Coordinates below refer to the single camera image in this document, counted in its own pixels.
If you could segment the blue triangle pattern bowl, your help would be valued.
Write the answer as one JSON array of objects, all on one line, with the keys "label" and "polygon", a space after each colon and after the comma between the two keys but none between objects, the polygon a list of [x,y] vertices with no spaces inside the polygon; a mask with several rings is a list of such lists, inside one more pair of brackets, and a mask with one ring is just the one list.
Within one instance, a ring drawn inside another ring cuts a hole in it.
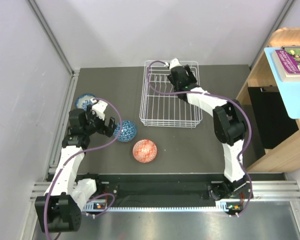
[{"label": "blue triangle pattern bowl", "polygon": [[113,136],[120,142],[129,142],[131,141],[137,134],[137,126],[129,120],[123,120],[122,126],[120,123],[117,124],[113,132]]}]

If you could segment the blue white floral bowl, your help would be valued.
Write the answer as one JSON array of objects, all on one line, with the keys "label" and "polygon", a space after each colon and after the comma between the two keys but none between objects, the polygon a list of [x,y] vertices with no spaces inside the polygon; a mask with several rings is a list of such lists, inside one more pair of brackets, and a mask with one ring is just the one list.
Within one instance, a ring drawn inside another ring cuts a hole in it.
[{"label": "blue white floral bowl", "polygon": [[92,105],[92,99],[94,99],[96,96],[91,93],[85,93],[81,96],[79,96],[75,101],[75,107],[77,109],[83,109],[87,110],[87,107],[89,105]]}]

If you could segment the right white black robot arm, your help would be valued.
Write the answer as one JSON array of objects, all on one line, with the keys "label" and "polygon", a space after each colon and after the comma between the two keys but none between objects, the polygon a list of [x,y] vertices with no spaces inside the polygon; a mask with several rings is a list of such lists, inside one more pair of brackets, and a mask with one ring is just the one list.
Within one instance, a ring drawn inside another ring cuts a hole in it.
[{"label": "right white black robot arm", "polygon": [[224,181],[212,184],[208,191],[216,199],[223,195],[235,198],[245,185],[245,172],[241,166],[244,138],[248,128],[244,115],[238,109],[239,103],[212,96],[203,90],[197,84],[197,79],[188,65],[182,66],[175,59],[167,66],[170,70],[168,80],[178,98],[212,116],[215,136],[223,147]]}]

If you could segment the white wire dish rack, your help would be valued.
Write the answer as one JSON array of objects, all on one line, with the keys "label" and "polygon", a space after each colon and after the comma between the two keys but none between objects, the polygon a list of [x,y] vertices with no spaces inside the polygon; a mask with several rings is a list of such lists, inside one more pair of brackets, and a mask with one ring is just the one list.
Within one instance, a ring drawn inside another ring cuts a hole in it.
[{"label": "white wire dish rack", "polygon": [[169,74],[170,70],[162,63],[145,61],[140,121],[147,127],[195,128],[203,119],[203,111],[175,94],[161,94],[174,92]]}]

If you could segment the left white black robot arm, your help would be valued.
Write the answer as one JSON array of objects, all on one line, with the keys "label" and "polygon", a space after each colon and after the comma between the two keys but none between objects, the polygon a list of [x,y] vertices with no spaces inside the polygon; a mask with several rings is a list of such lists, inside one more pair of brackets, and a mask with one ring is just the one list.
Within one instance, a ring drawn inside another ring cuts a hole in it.
[{"label": "left white black robot arm", "polygon": [[111,137],[115,119],[105,123],[104,106],[88,106],[69,112],[67,133],[61,143],[61,153],[55,175],[42,196],[35,199],[35,210],[43,233],[76,232],[82,221],[82,211],[89,198],[99,198],[104,191],[92,178],[76,180],[81,162],[90,144],[90,136],[98,133]]}]

